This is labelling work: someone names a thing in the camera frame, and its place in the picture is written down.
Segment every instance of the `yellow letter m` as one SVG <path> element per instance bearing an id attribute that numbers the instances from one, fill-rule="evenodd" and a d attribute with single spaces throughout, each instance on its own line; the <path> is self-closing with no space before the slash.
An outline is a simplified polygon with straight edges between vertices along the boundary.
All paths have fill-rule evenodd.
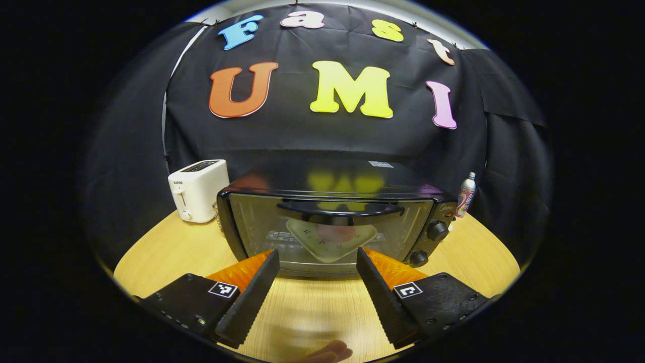
<path id="1" fill-rule="evenodd" d="M 388 88 L 386 80 L 390 73 L 382 68 L 365 67 L 359 77 L 354 79 L 345 67 L 338 62 L 318 61 L 313 64 L 320 74 L 318 98 L 310 108 L 314 112 L 336 112 L 340 108 L 333 100 L 336 90 L 347 112 L 354 112 L 365 95 L 361 112 L 367 116 L 391 118 L 392 109 L 388 106 Z"/>

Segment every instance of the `oven door handle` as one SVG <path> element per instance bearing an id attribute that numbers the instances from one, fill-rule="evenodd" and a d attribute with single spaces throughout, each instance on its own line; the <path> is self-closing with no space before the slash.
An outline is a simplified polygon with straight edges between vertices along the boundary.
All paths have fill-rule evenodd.
<path id="1" fill-rule="evenodd" d="M 277 204 L 281 215 L 305 222 L 327 225 L 368 225 L 398 218 L 405 208 L 400 205 L 334 200 L 291 201 Z"/>

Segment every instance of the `aerosol can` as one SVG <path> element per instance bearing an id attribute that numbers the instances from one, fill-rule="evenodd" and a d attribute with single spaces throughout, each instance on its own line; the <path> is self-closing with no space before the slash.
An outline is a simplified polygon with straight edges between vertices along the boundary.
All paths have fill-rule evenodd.
<path id="1" fill-rule="evenodd" d="M 473 196 L 475 196 L 475 173 L 470 172 L 468 179 L 461 183 L 459 199 L 457 201 L 457 211 L 455 211 L 456 217 L 462 218 L 466 214 L 468 206 L 473 200 Z"/>

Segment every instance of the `oven control knob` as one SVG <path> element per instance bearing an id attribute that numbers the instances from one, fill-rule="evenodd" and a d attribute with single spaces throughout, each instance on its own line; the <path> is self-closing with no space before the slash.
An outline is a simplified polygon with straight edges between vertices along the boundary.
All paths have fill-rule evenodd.
<path id="1" fill-rule="evenodd" d="M 421 267 L 428 263 L 428 253 L 420 249 L 413 251 L 410 255 L 410 265 L 412 267 Z"/>
<path id="2" fill-rule="evenodd" d="M 434 221 L 428 227 L 428 238 L 434 242 L 443 240 L 448 235 L 446 224 L 441 221 Z"/>
<path id="3" fill-rule="evenodd" d="M 191 220 L 191 219 L 193 219 L 193 215 L 190 214 L 188 209 L 184 209 L 184 211 L 181 213 L 181 216 L 182 216 L 183 220 Z"/>

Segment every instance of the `hand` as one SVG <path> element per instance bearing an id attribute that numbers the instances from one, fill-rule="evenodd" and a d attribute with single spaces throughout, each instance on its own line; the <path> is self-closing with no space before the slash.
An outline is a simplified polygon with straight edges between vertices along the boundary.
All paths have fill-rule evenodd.
<path id="1" fill-rule="evenodd" d="M 352 350 L 341 340 L 332 340 L 322 349 L 289 363 L 337 363 L 352 356 Z"/>

